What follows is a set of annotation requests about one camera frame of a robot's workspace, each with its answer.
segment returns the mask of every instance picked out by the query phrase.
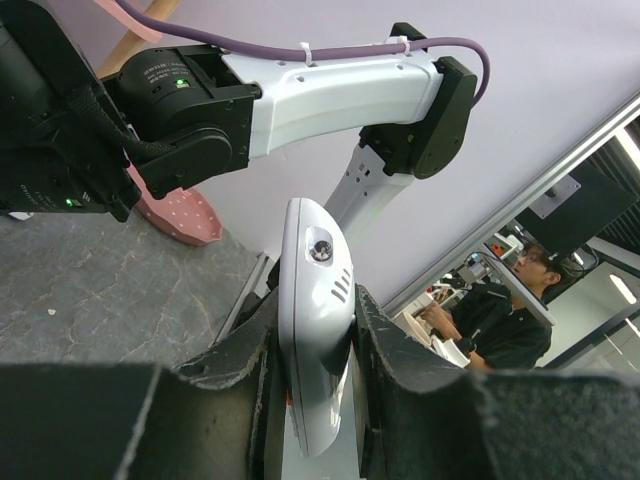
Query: metal frame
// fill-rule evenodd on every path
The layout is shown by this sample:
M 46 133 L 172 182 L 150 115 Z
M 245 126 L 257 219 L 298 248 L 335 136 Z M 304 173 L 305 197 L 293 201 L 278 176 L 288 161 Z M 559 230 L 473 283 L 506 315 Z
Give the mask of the metal frame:
M 626 325 L 625 319 L 635 320 L 640 315 L 640 306 L 630 305 L 624 310 L 618 312 L 600 327 L 596 328 L 593 332 L 588 333 L 581 340 L 578 340 L 574 345 L 567 348 L 564 352 L 558 355 L 553 360 L 550 360 L 542 368 L 546 370 L 560 369 L 573 363 L 582 355 L 586 354 L 592 348 L 600 345 L 604 339 L 604 335 L 613 335 Z
M 233 326 L 236 319 L 238 318 L 238 315 L 240 314 L 240 310 L 242 309 L 242 305 L 245 298 L 247 298 L 247 295 L 249 295 L 251 292 L 256 292 L 258 296 L 263 296 L 267 293 L 267 276 L 269 275 L 269 272 L 273 268 L 274 264 L 274 261 L 266 253 L 262 252 L 260 255 L 258 255 L 256 264 L 253 267 L 253 270 L 251 270 L 249 278 L 245 282 L 242 290 L 240 291 L 240 294 L 238 295 L 238 298 L 233 304 L 231 312 L 229 312 L 229 315 L 222 324 L 222 327 L 220 327 L 220 330 L 218 331 L 218 334 L 216 335 L 216 338 L 213 342 L 214 344 L 221 341 L 223 338 L 229 335 L 231 330 L 233 330 Z
M 589 133 L 567 154 L 563 155 L 550 168 L 523 189 L 511 201 L 505 204 L 469 235 L 453 245 L 434 264 L 427 268 L 415 280 L 409 283 L 385 306 L 384 311 L 393 318 L 411 303 L 425 288 L 444 275 L 452 266 L 460 263 L 482 242 L 511 221 L 518 213 L 527 208 L 540 195 L 544 194 L 558 180 L 567 175 L 589 155 L 606 143 L 617 128 L 627 125 L 640 114 L 640 92 L 636 93 L 598 128 Z
M 611 255 L 607 255 L 606 253 L 601 252 L 597 248 L 594 248 L 594 251 L 598 254 L 598 257 L 600 258 L 601 262 L 610 263 L 611 265 L 613 265 L 614 267 L 619 268 L 623 272 L 627 272 L 629 275 L 633 275 L 634 277 L 640 279 L 640 270 L 638 270 L 637 268 L 633 268 L 631 265 L 627 265 L 626 263 L 621 262 L 617 258 L 612 257 Z

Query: white cable tie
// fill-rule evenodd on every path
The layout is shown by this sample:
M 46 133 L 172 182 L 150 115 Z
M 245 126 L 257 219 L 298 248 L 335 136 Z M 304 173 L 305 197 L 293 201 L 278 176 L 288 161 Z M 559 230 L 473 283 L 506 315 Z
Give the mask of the white cable tie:
M 411 44 L 409 43 L 409 39 L 406 35 L 400 35 L 396 40 L 397 43 L 404 43 L 404 54 L 409 55 L 411 52 Z
M 307 64 L 307 67 L 310 67 L 313 63 L 313 59 L 311 57 L 311 47 L 307 42 L 300 42 L 300 48 L 304 50 L 305 60 L 304 63 Z

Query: marble surface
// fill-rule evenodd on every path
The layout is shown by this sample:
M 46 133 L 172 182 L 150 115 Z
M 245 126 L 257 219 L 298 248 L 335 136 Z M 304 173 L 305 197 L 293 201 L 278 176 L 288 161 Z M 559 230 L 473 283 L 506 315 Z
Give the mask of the marble surface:
M 205 247 L 133 214 L 0 218 L 0 362 L 160 361 L 205 350 L 256 255 Z

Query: person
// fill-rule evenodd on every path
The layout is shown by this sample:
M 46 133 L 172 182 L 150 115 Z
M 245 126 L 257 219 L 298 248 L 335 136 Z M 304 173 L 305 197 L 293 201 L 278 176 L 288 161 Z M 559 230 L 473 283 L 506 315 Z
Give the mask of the person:
M 562 264 L 533 243 L 525 245 L 513 272 L 540 299 L 565 275 Z M 432 302 L 420 316 L 445 340 L 471 340 L 469 370 L 531 369 L 551 346 L 551 327 L 501 285 L 474 285 L 450 313 Z

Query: black shirt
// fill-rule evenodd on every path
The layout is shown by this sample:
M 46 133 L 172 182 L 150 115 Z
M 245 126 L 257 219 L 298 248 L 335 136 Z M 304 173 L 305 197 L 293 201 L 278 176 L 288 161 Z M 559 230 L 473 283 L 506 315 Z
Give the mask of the black shirt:
M 531 369 L 551 346 L 551 327 L 525 308 L 512 311 L 510 295 L 474 288 L 451 316 L 460 335 L 473 337 L 476 353 L 492 368 Z

